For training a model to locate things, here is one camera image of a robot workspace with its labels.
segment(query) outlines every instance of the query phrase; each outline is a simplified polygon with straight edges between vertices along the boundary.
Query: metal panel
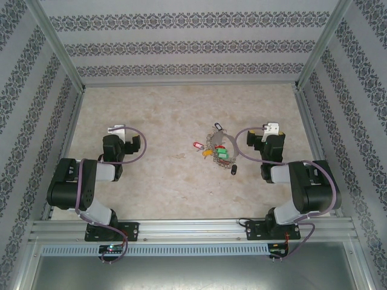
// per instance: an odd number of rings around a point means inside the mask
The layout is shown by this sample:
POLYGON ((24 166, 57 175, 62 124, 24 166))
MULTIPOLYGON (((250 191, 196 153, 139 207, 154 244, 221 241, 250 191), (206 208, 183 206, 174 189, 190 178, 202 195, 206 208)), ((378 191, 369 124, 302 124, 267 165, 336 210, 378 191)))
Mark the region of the metal panel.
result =
MULTIPOLYGON (((45 245, 44 257, 95 257, 98 245, 45 245)), ((211 244, 211 245, 131 245, 126 256, 131 257, 177 257, 177 256, 251 256, 269 255, 266 243, 211 244)))
POLYGON ((262 256, 42 257, 32 289, 312 290, 356 289, 339 243, 309 243, 274 263, 262 256))

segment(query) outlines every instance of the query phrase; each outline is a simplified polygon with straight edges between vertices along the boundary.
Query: patterned wallpaper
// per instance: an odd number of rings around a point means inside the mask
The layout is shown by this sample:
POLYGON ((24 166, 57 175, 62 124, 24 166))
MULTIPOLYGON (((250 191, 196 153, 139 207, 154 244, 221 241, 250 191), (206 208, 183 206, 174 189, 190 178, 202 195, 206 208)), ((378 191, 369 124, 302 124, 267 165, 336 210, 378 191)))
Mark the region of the patterned wallpaper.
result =
POLYGON ((92 2, 41 2, 87 85, 295 81, 337 4, 337 0, 92 2))
POLYGON ((0 0, 0 289, 40 219, 77 92, 23 1, 0 0))
POLYGON ((386 3, 351 4, 304 88, 377 289, 387 288, 386 3))

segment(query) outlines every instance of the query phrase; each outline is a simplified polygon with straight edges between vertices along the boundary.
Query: aluminum frame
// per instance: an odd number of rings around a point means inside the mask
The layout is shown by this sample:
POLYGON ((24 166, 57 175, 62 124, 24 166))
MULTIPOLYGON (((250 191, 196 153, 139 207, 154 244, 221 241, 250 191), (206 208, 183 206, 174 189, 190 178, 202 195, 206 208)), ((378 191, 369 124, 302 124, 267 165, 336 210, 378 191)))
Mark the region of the aluminum frame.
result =
POLYGON ((321 33, 318 41, 316 42, 316 45, 314 46, 307 62, 305 63, 300 73, 300 77, 297 82, 298 88, 303 88, 308 82, 309 76, 313 72, 314 67, 316 66, 322 53, 326 49, 329 41, 331 40, 334 31, 336 30, 337 26, 339 26, 340 21, 342 20, 344 14, 348 10, 352 2, 352 0, 339 0, 337 2, 337 5, 332 11, 332 14, 329 17, 329 20, 326 26, 324 27, 323 32, 321 33))
MULTIPOLYGON (((312 117, 309 108, 306 104, 304 93, 300 88, 300 86, 297 87, 296 85, 294 85, 293 92, 301 115, 302 124, 304 125, 305 132, 307 134, 309 146, 312 151, 313 158, 316 160, 323 160, 325 159, 325 157, 317 136, 316 128, 313 125, 312 117)), ((341 208, 335 210, 331 214, 334 214, 338 218, 344 217, 341 208)), ((371 272, 369 271, 368 264, 364 256, 363 248, 359 240, 344 242, 343 245, 357 288, 370 290, 376 289, 375 283, 373 281, 371 272)))
MULTIPOLYGON (((314 217, 310 219, 316 231, 308 240, 313 242, 342 242, 348 262, 358 289, 375 289, 371 275, 366 267, 354 224, 350 217, 314 217)), ((138 241, 131 245, 263 245, 279 243, 283 240, 249 241, 246 229, 237 219, 203 220, 146 220, 140 223, 138 241)), ((310 227, 300 225, 301 239, 310 227)), ((66 245, 84 247, 85 245, 106 245, 109 242, 85 242, 86 223, 84 221, 35 221, 28 238, 27 248, 13 289, 31 289, 36 275, 42 249, 45 245, 66 245)))
POLYGON ((46 36, 47 41, 50 43, 53 51, 68 74, 68 77, 76 87, 77 92, 83 92, 85 85, 83 84, 73 61, 70 59, 65 46, 60 41, 53 24, 44 11, 40 0, 26 0, 25 3, 46 36))

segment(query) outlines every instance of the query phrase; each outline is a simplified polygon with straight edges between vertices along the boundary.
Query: wire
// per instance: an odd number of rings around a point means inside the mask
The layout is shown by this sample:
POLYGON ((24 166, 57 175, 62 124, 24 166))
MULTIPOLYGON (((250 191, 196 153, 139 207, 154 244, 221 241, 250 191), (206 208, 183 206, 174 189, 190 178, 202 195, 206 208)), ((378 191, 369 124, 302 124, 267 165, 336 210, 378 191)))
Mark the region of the wire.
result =
MULTIPOLYGON (((135 158, 133 160, 130 160, 130 161, 123 161, 123 162, 102 162, 102 161, 99 161, 99 163, 112 164, 112 165, 129 164, 129 163, 133 163, 133 162, 139 160, 145 154, 145 151, 146 151, 146 138, 145 138, 144 134, 142 134, 139 130, 131 128, 131 127, 118 127, 118 128, 111 129, 110 131, 115 131, 115 130, 119 130, 119 129, 132 130, 132 131, 135 131, 135 132, 139 133, 141 135, 141 137, 143 137, 143 139, 144 139, 144 149, 143 149, 142 153, 140 154, 140 156, 138 156, 137 158, 135 158)), ((83 169, 83 162, 85 162, 85 160, 86 159, 82 159, 80 161, 80 163, 79 163, 79 169, 78 169, 78 172, 79 172, 78 173, 78 188, 77 188, 77 200, 76 200, 76 204, 75 204, 75 212, 76 212, 76 214, 78 214, 78 217, 83 219, 85 222, 87 222, 87 223, 89 223, 91 225, 96 225, 98 227, 107 228, 107 229, 115 231, 116 233, 119 233, 121 236, 123 236, 123 243, 125 243, 125 250, 122 251, 120 256, 118 256, 113 261, 106 261, 106 260, 103 259, 103 257, 105 256, 105 254, 107 252, 103 252, 102 253, 102 256, 101 256, 102 263, 113 264, 113 263, 116 263, 119 260, 121 260, 123 258, 123 256, 126 254, 126 252, 128 250, 128 237, 125 235, 125 233, 123 233, 122 231, 120 231, 120 230, 118 230, 116 228, 110 227, 109 225, 100 224, 98 222, 92 221, 91 219, 88 219, 79 210, 80 196, 81 196, 81 192, 82 192, 82 169, 83 169)))
MULTIPOLYGON (((238 147, 238 144, 236 143, 238 137, 245 131, 249 131, 249 130, 266 130, 266 128, 264 127, 251 127, 251 128, 246 128, 246 129, 243 129, 241 130, 235 137, 235 148, 238 150, 239 154, 242 155, 244 158, 247 158, 248 160, 251 160, 251 161, 255 161, 255 162, 261 162, 261 163, 269 163, 269 164, 274 164, 274 165, 287 165, 287 163, 282 163, 282 162, 274 162, 274 161, 267 161, 267 160, 261 160, 261 159, 255 159, 255 158, 252 158, 252 157, 249 157, 247 156, 246 154, 244 154, 241 149, 238 147)), ((310 233, 303 239, 303 241, 290 253, 286 256, 286 258, 292 256, 294 253, 298 252, 300 247, 311 237, 311 235, 314 233, 314 230, 316 229, 316 226, 314 225, 314 223, 312 222, 303 222, 303 223, 300 223, 300 221, 303 221, 304 219, 308 219, 310 218, 311 216, 322 216, 323 214, 326 214, 326 213, 329 213, 335 203, 336 203, 336 200, 337 200, 337 192, 336 192, 336 186, 334 185, 334 181, 332 179, 332 177, 328 174, 328 172, 322 168, 320 165, 312 162, 312 161, 309 161, 309 160, 302 160, 300 162, 303 162, 303 163, 308 163, 310 165, 312 165, 313 167, 317 168, 325 177, 326 179, 328 180, 331 188, 332 188, 332 201, 331 201, 331 204, 330 206, 322 211, 322 212, 318 212, 318 213, 311 213, 311 214, 306 214, 305 216, 301 216, 299 217, 298 219, 295 219, 294 220, 294 223, 295 224, 299 224, 299 225, 311 225, 312 226, 312 230, 310 231, 310 233)))
POLYGON ((253 222, 253 220, 252 219, 246 219, 245 217, 241 217, 240 219, 238 219, 238 223, 239 223, 239 225, 241 226, 241 227, 246 227, 246 223, 243 225, 243 224, 241 224, 241 219, 244 219, 244 220, 246 220, 246 221, 250 221, 250 222, 253 222))
MULTIPOLYGON (((121 232, 123 232, 123 233, 125 234, 126 237, 128 236, 128 233, 127 233, 126 231, 121 230, 121 232)), ((122 240, 122 243, 121 243, 121 247, 123 247, 124 244, 125 244, 125 240, 123 239, 123 240, 122 240)))
POLYGON ((286 244, 285 251, 287 251, 287 250, 289 250, 289 234, 288 234, 288 232, 285 233, 285 239, 286 239, 286 241, 285 241, 285 244, 286 244))

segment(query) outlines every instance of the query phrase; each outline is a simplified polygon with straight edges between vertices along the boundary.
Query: floor surface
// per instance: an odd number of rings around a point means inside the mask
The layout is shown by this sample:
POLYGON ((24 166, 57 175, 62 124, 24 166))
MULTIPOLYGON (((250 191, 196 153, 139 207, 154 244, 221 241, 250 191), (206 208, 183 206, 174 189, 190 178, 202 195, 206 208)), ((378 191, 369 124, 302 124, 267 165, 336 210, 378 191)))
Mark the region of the floor surface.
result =
MULTIPOLYGON (((284 161, 311 160, 291 85, 88 88, 68 157, 97 159, 107 127, 135 127, 148 141, 144 157, 124 166, 118 182, 96 184, 95 197, 119 219, 258 218, 290 199, 290 185, 267 184, 260 164, 242 156, 232 176, 192 144, 205 144, 215 122, 235 136, 268 121, 286 134, 284 161)), ((128 131, 127 140, 133 135, 128 131)), ((246 145, 246 134, 238 144, 260 157, 246 145)), ((53 219, 78 217, 56 208, 53 219)))

